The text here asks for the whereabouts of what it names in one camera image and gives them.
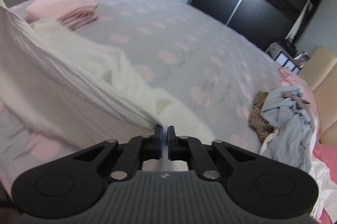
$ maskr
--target mattress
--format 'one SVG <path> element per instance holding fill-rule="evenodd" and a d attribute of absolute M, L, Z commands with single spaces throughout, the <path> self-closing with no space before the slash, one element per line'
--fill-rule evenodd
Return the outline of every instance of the mattress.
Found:
<path fill-rule="evenodd" d="M 78 34 L 122 48 L 150 86 L 180 100 L 216 138 L 258 151 L 258 137 L 247 119 L 257 91 L 279 86 L 277 66 L 269 56 L 217 20 L 175 0 L 96 1 L 99 19 Z M 24 18 L 30 3 L 11 9 Z M 8 192 L 25 170 L 77 150 L 29 130 L 0 104 L 0 180 Z"/>

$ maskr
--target white fabric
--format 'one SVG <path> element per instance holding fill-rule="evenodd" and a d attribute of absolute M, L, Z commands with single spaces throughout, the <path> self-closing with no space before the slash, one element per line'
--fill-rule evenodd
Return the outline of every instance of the white fabric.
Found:
<path fill-rule="evenodd" d="M 309 171 L 309 175 L 311 175 L 312 178 L 317 183 L 318 189 L 319 189 L 319 196 L 317 199 L 317 202 L 312 209 L 311 217 L 313 217 L 316 221 L 320 222 L 320 217 L 322 215 L 323 208 L 326 210 L 326 212 L 329 214 L 329 217 L 331 220 L 336 219 L 336 196 L 335 192 L 337 191 L 337 185 L 331 180 L 330 178 L 330 169 L 326 166 L 324 162 L 317 159 L 314 154 L 313 150 L 315 147 L 316 139 L 317 139 L 317 129 L 318 129 L 318 119 L 314 118 L 314 133 L 311 136 L 310 139 L 310 163 L 311 168 Z M 274 138 L 277 137 L 277 132 L 272 133 L 265 141 L 262 143 L 261 148 L 259 150 L 259 154 L 261 155 L 267 148 L 267 145 L 270 141 L 272 141 Z"/>
<path fill-rule="evenodd" d="M 84 148 L 174 125 L 211 143 L 211 130 L 166 91 L 151 89 L 121 49 L 59 23 L 29 26 L 0 0 L 0 97 L 29 128 Z"/>

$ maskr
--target beige headboard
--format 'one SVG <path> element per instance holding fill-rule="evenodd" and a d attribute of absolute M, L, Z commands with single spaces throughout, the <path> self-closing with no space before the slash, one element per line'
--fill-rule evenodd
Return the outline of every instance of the beige headboard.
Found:
<path fill-rule="evenodd" d="M 299 76 L 315 95 L 321 142 L 337 146 L 337 55 L 320 46 Z"/>

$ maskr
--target polka dot bed sheet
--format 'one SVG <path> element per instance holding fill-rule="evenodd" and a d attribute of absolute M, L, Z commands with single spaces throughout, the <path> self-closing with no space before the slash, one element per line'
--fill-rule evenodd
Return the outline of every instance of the polka dot bed sheet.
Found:
<path fill-rule="evenodd" d="M 24 18 L 32 1 L 11 9 Z M 76 33 L 122 48 L 149 85 L 179 99 L 216 138 L 258 151 L 247 119 L 256 93 L 279 86 L 273 60 L 242 35 L 178 1 L 96 1 L 99 19 Z M 77 150 L 28 130 L 0 105 L 0 181 L 8 192 L 22 172 Z"/>

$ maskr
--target gray ribbed panel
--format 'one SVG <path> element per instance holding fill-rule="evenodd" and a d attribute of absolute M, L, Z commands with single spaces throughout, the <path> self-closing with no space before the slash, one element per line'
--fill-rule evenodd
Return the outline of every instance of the gray ribbed panel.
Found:
<path fill-rule="evenodd" d="M 194 171 L 138 171 L 127 182 L 110 184 L 91 209 L 73 217 L 43 220 L 22 215 L 16 224 L 315 224 L 308 215 L 273 220 L 234 204 L 222 185 L 200 180 Z"/>

